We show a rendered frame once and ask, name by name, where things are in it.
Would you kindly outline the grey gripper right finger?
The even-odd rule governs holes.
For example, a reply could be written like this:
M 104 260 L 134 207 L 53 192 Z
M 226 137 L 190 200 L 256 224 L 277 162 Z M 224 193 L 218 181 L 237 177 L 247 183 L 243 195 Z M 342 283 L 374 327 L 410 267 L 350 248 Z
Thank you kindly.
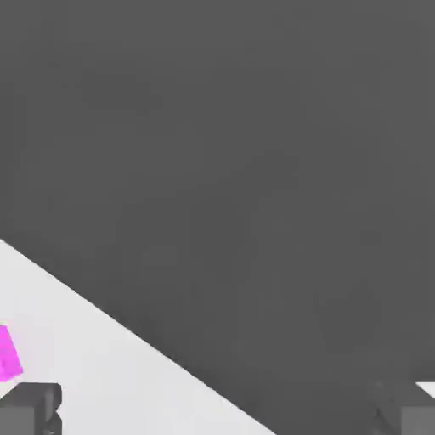
M 371 435 L 435 435 L 435 398 L 412 381 L 370 386 L 375 407 Z

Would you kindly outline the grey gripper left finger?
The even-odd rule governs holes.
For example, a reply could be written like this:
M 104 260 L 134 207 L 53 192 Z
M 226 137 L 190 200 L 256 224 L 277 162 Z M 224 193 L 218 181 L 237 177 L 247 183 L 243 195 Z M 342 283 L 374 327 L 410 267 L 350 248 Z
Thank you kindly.
M 0 398 L 0 435 L 62 435 L 59 383 L 20 382 Z

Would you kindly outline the small magenta cube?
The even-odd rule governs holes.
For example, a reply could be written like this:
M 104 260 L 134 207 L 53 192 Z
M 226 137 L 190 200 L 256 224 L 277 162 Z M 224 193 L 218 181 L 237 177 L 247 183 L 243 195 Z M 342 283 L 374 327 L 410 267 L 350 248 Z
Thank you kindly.
M 20 358 L 8 327 L 0 325 L 0 381 L 9 381 L 22 373 Z

